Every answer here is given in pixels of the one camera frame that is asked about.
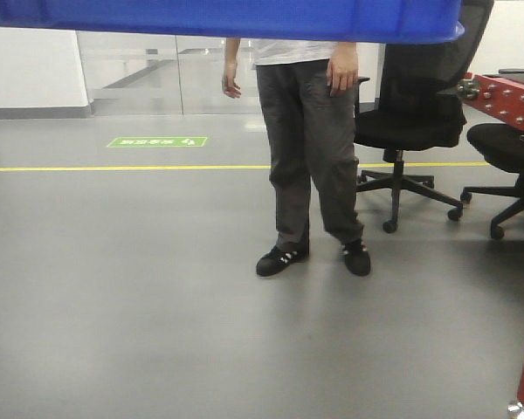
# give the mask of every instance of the glass wall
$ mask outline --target glass wall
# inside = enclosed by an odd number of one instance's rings
[[[222,38],[79,31],[78,42],[95,115],[259,113],[248,39],[240,100],[221,93]]]

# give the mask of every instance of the chair armrest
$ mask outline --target chair armrest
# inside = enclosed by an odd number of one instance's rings
[[[361,83],[364,83],[365,81],[369,81],[370,77],[358,77],[357,78],[357,85],[360,86]],[[360,103],[359,103],[359,90],[357,90],[357,97],[355,98],[355,115],[358,115],[360,113]]]
[[[456,89],[456,86],[453,86],[437,92],[437,96],[458,96],[457,93],[458,90]]]
[[[524,68],[501,68],[499,74],[524,74]]]

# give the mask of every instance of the black shoe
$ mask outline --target black shoe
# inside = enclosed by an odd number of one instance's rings
[[[308,256],[308,248],[298,251],[281,251],[273,246],[270,253],[264,255],[256,264],[256,273],[261,277],[269,277],[283,271],[287,266],[299,262]]]
[[[343,261],[354,275],[364,277],[370,274],[370,256],[361,239],[343,245]]]

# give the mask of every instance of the blue bin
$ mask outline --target blue bin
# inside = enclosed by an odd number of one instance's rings
[[[0,26],[400,44],[459,36],[460,0],[0,0]]]

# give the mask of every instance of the white shirt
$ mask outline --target white shirt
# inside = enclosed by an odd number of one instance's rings
[[[292,64],[329,59],[337,45],[333,41],[254,39],[254,65]]]

